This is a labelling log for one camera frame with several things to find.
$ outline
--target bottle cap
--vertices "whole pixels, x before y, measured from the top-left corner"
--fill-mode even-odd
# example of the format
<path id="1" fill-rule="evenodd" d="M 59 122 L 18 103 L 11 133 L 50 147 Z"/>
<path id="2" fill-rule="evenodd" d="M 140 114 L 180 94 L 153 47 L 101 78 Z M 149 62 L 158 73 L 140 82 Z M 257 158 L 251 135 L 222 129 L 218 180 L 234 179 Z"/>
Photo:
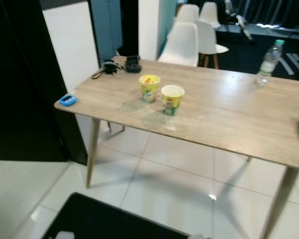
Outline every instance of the bottle cap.
<path id="1" fill-rule="evenodd" d="M 284 40 L 280 40 L 280 39 L 278 39 L 278 40 L 275 41 L 275 44 L 276 45 L 280 45 L 280 46 L 282 46 L 284 43 L 285 43 L 285 41 Z"/>

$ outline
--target blue object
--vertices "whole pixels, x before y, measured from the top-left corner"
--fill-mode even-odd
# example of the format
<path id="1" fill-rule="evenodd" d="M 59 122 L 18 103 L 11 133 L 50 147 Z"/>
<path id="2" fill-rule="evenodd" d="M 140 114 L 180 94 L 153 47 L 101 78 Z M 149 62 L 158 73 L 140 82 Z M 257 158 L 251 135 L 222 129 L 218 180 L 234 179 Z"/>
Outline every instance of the blue object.
<path id="1" fill-rule="evenodd" d="M 76 97 L 73 95 L 66 95 L 63 96 L 60 100 L 59 100 L 60 104 L 63 106 L 71 106 L 76 102 Z"/>
<path id="2" fill-rule="evenodd" d="M 91 0 L 91 12 L 95 25 L 94 38 L 98 46 L 100 64 L 116 55 L 123 45 L 121 1 Z"/>

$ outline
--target blue phone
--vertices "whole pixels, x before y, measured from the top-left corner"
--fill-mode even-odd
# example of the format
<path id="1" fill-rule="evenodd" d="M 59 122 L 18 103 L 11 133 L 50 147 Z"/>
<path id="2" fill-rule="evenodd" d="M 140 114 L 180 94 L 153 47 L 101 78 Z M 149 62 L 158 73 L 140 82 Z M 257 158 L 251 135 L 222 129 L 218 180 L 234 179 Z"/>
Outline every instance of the blue phone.
<path id="1" fill-rule="evenodd" d="M 60 100 L 59 100 L 60 104 L 63 106 L 71 106 L 76 102 L 76 97 L 73 95 L 66 95 L 63 96 Z"/>

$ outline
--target tabletop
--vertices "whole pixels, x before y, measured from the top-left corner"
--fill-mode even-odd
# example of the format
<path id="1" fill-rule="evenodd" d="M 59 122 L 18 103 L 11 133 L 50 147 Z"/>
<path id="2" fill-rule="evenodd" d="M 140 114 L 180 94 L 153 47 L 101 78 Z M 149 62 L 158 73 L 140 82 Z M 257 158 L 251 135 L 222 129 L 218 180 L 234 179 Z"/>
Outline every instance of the tabletop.
<path id="1" fill-rule="evenodd" d="M 125 57 L 117 56 L 124 63 Z M 299 81 L 271 77 L 258 88 L 255 75 L 141 60 L 139 74 L 87 79 L 70 107 L 60 110 L 219 148 L 299 169 Z M 157 100 L 142 100 L 139 78 L 156 74 L 185 89 L 176 116 Z"/>

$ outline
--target wooden chair leg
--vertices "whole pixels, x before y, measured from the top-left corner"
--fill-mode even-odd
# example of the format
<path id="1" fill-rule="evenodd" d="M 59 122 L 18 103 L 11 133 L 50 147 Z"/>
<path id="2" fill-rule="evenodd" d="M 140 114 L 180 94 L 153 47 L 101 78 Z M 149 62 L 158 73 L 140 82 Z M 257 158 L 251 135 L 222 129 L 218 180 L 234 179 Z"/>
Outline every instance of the wooden chair leg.
<path id="1" fill-rule="evenodd" d="M 204 60 L 205 54 L 200 53 L 198 65 L 202 66 L 203 65 L 203 60 Z"/>
<path id="2" fill-rule="evenodd" d="M 204 67 L 208 67 L 208 61 L 209 61 L 209 56 L 206 56 Z"/>
<path id="3" fill-rule="evenodd" d="M 214 54 L 214 66 L 215 69 L 219 69 L 217 54 Z"/>

